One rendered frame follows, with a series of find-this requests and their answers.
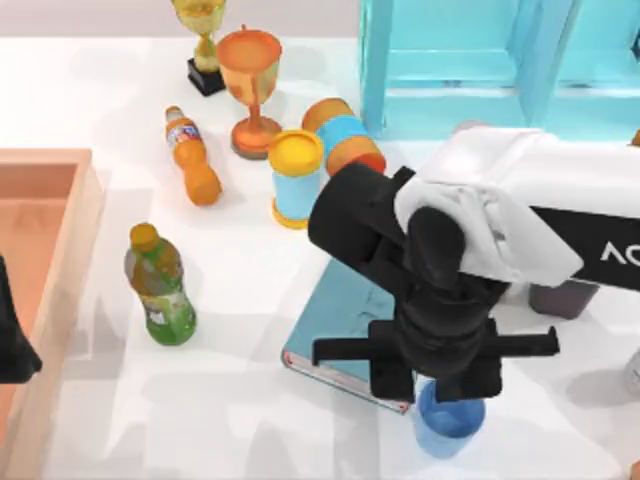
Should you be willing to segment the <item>gold trophy with black base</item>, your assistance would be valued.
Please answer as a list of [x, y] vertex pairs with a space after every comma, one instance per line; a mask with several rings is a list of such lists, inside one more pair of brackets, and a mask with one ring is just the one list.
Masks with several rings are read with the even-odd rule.
[[205, 97], [226, 88], [213, 42], [213, 33], [220, 28], [226, 0], [171, 0], [177, 18], [190, 32], [199, 37], [194, 54], [188, 60], [188, 78]]

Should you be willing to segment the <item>salmon-coloured shallow box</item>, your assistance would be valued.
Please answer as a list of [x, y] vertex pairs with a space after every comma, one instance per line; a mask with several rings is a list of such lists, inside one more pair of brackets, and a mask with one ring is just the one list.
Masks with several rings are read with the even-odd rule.
[[0, 298], [43, 362], [28, 382], [0, 384], [0, 480], [40, 480], [102, 206], [90, 150], [0, 148]]

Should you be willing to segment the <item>light blue book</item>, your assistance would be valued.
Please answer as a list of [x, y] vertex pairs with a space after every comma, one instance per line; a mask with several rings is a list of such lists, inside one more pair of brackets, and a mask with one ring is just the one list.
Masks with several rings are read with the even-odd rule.
[[329, 361], [318, 367], [311, 363], [315, 339], [364, 338], [368, 323], [390, 319], [393, 307], [394, 299], [388, 292], [331, 259], [281, 350], [283, 365], [397, 413], [406, 413], [409, 403], [380, 400], [371, 394], [368, 361]]

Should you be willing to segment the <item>light blue rack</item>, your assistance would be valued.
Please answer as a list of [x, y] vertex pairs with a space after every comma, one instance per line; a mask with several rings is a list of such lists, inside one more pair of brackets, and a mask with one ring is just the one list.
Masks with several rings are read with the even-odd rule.
[[388, 140], [459, 123], [626, 141], [640, 130], [640, 0], [361, 0], [361, 116]]

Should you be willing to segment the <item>orange bottle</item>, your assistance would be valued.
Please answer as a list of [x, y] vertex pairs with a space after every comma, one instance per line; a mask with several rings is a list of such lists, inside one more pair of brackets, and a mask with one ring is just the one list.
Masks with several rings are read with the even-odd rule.
[[165, 110], [165, 120], [167, 144], [183, 172], [188, 198], [197, 206], [215, 204], [222, 194], [222, 184], [209, 164], [198, 127], [178, 106]]

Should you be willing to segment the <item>grey cup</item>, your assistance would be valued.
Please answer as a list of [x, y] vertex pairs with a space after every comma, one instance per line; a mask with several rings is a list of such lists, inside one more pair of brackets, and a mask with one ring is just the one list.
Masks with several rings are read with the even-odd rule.
[[576, 319], [586, 309], [599, 286], [568, 280], [557, 287], [532, 284], [529, 287], [529, 306], [542, 315]]

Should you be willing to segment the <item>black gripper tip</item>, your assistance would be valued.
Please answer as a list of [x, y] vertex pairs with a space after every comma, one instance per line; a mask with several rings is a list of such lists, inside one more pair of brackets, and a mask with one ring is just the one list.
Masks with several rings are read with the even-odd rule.
[[5, 260], [0, 255], [0, 385], [26, 384], [42, 367], [20, 326]]

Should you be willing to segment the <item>blue cup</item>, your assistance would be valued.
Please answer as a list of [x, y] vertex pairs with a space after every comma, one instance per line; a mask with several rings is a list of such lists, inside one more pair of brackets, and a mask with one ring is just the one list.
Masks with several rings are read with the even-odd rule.
[[436, 381], [426, 380], [413, 408], [417, 444], [430, 456], [449, 459], [478, 433], [486, 417], [484, 400], [438, 402]]

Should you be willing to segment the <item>orange trophy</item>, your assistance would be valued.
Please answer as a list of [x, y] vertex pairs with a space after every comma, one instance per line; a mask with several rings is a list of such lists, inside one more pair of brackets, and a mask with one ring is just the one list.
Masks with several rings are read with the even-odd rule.
[[248, 116], [231, 131], [234, 151], [245, 159], [267, 157], [280, 124], [261, 114], [272, 96], [279, 73], [282, 45], [271, 33], [243, 25], [217, 44], [217, 58], [228, 92], [248, 108]]

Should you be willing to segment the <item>orange and blue can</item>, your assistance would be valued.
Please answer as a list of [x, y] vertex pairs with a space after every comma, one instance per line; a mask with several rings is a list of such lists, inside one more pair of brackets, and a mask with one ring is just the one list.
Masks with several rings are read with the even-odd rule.
[[326, 98], [316, 102], [304, 114], [301, 127], [321, 139], [330, 176], [354, 162], [385, 172], [384, 155], [345, 100]]
[[272, 168], [274, 218], [286, 228], [305, 229], [321, 190], [322, 141], [304, 129], [283, 130], [271, 140], [267, 158]]

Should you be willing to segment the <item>green bottle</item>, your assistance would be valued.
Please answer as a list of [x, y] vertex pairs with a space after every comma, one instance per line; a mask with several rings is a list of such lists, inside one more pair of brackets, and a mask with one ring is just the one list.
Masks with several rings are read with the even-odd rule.
[[124, 270], [141, 301], [149, 335], [165, 346], [186, 343], [197, 317], [184, 288], [180, 253], [150, 223], [133, 226], [129, 238]]

